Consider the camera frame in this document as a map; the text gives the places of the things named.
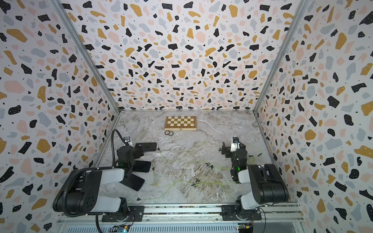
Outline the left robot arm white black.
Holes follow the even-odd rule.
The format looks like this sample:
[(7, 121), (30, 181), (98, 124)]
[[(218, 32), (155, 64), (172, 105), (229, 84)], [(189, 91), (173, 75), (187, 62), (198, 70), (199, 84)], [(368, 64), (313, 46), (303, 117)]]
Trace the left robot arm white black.
[(108, 215), (117, 221), (130, 219), (135, 215), (128, 207), (126, 198), (100, 195), (101, 186), (119, 183), (138, 191), (145, 180), (135, 173), (148, 173), (151, 163), (141, 161), (145, 143), (132, 145), (129, 137), (120, 137), (124, 144), (112, 150), (112, 165), (73, 170), (56, 195), (52, 208), (67, 217), (85, 215)]

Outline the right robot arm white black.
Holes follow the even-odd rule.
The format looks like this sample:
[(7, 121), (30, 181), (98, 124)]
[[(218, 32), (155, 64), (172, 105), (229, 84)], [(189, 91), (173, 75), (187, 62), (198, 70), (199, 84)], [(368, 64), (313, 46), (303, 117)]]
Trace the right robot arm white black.
[(222, 218), (261, 220), (259, 208), (266, 204), (285, 203), (288, 189), (274, 164), (248, 164), (246, 146), (234, 137), (230, 146), (222, 145), (221, 154), (231, 159), (231, 178), (237, 184), (249, 184), (251, 191), (237, 197), (234, 205), (223, 205)]

